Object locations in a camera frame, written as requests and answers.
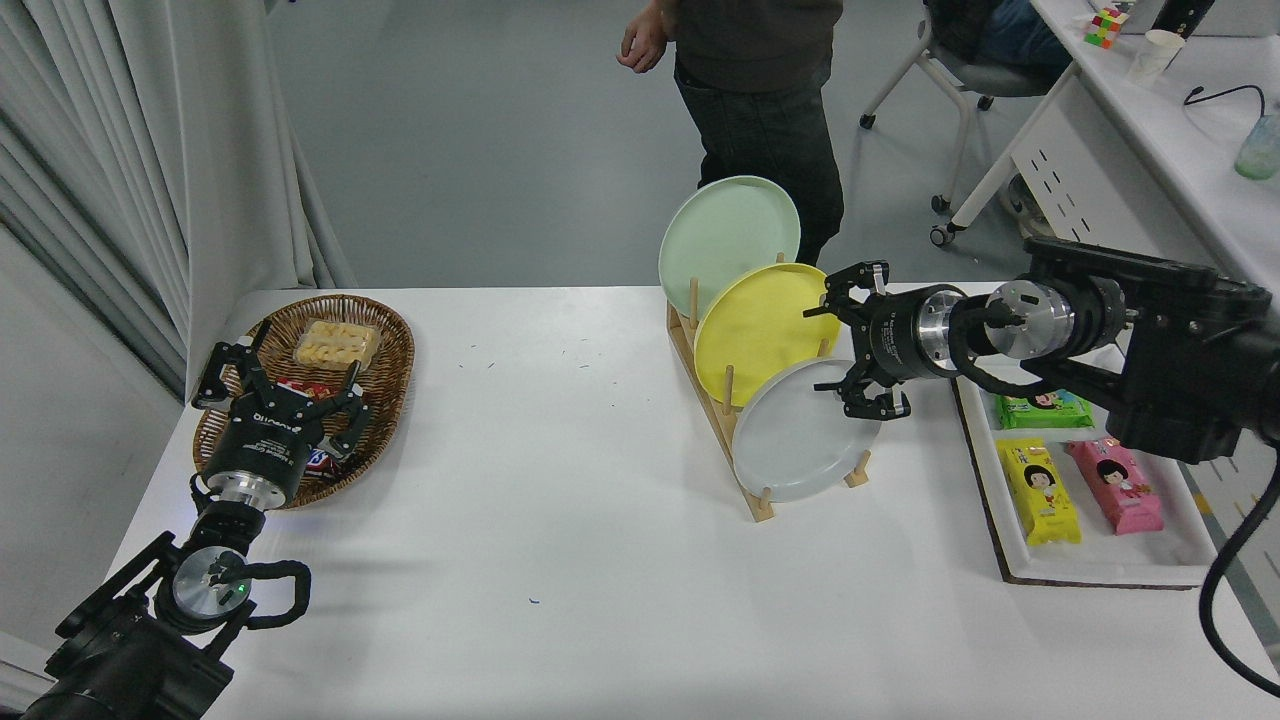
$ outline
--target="jeans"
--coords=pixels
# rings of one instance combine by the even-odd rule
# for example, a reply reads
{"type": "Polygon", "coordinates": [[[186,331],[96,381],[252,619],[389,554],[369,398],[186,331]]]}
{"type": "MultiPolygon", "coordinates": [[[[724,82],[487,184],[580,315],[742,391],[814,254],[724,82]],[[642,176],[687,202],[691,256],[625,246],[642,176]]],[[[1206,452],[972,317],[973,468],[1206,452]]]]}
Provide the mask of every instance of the jeans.
{"type": "Polygon", "coordinates": [[[776,92],[724,92],[689,76],[677,58],[676,86],[703,138],[698,187],[732,176],[758,176],[778,183],[800,214],[797,263],[814,265],[840,232],[845,192],[831,149],[822,86],[831,58],[813,77],[776,92]]]}
{"type": "Polygon", "coordinates": [[[997,63],[1036,68],[1055,78],[1071,64],[1071,54],[1029,0],[1004,0],[996,6],[982,31],[978,54],[997,63]]]}

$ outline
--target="wooden peg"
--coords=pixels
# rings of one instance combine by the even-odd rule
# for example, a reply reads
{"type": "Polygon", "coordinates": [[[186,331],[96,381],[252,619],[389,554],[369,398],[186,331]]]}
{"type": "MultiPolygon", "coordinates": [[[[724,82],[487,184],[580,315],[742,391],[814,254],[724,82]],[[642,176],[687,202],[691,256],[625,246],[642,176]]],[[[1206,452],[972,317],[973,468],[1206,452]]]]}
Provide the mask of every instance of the wooden peg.
{"type": "Polygon", "coordinates": [[[863,457],[861,460],[858,461],[858,466],[854,468],[854,471],[845,475],[845,484],[847,484],[851,488],[867,484],[870,480],[870,478],[867,477],[867,464],[870,462],[870,460],[872,460],[872,451],[870,450],[864,451],[863,457]]]}
{"type": "Polygon", "coordinates": [[[733,366],[724,365],[724,402],[721,406],[721,414],[732,415],[733,414],[733,366]]]}
{"type": "Polygon", "coordinates": [[[689,323],[698,327],[698,278],[689,278],[689,323]]]}

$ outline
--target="man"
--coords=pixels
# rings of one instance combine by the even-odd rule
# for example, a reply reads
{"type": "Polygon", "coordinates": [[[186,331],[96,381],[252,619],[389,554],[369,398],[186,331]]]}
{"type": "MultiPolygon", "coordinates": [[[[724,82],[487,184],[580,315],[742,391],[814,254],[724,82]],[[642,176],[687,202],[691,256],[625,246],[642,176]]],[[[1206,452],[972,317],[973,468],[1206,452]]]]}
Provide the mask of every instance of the man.
{"type": "Polygon", "coordinates": [[[797,263],[815,265],[845,214],[822,104],[842,0],[650,0],[618,63],[658,65],[676,42],[676,86],[701,135],[698,187],[732,176],[778,183],[800,214],[797,263]]]}

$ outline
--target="snack package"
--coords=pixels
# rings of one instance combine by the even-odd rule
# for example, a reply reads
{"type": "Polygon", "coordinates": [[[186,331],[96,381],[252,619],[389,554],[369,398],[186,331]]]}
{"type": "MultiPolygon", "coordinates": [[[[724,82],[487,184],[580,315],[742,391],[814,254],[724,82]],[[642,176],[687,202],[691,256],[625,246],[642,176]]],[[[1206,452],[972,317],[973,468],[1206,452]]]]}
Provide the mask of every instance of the snack package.
{"type": "Polygon", "coordinates": [[[1030,398],[998,396],[1000,427],[1014,428],[1092,428],[1093,406],[1065,389],[1030,398]]]}
{"type": "MultiPolygon", "coordinates": [[[[305,395],[316,402],[338,395],[338,391],[321,383],[280,378],[279,380],[275,380],[275,384],[276,387],[291,389],[298,395],[305,395]]],[[[302,477],[307,479],[316,479],[332,486],[342,479],[342,466],[333,459],[332,455],[316,448],[311,451],[311,456],[307,459],[307,466],[303,469],[302,477]]]]}
{"type": "Polygon", "coordinates": [[[367,368],[378,352],[381,333],[378,328],[355,323],[334,323],[311,320],[307,332],[298,340],[293,359],[300,365],[323,368],[325,370],[346,370],[352,360],[358,360],[361,369],[367,368]]]}
{"type": "Polygon", "coordinates": [[[305,380],[291,380],[288,378],[280,378],[275,380],[275,384],[287,389],[292,389],[298,395],[305,395],[312,401],[316,400],[329,400],[330,397],[338,395],[338,391],[321,383],[308,383],[305,380]]]}
{"type": "Polygon", "coordinates": [[[1160,496],[1138,468],[1129,448],[1114,437],[1066,443],[1093,497],[1117,536],[1165,529],[1160,496]]]}
{"type": "Polygon", "coordinates": [[[1041,438],[996,441],[1005,482],[1014,497],[1027,544],[1080,542],[1075,505],[1041,438]]]}

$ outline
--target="hand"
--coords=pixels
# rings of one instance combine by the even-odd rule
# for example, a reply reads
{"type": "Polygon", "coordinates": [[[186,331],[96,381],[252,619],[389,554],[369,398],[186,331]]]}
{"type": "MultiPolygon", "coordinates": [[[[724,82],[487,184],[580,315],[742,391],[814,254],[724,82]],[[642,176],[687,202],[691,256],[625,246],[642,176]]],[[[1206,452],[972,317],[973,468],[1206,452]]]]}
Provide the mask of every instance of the hand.
{"type": "Polygon", "coordinates": [[[657,1],[649,3],[627,23],[627,29],[622,35],[622,50],[617,55],[618,63],[637,74],[655,68],[658,60],[667,53],[669,22],[657,1]]]}

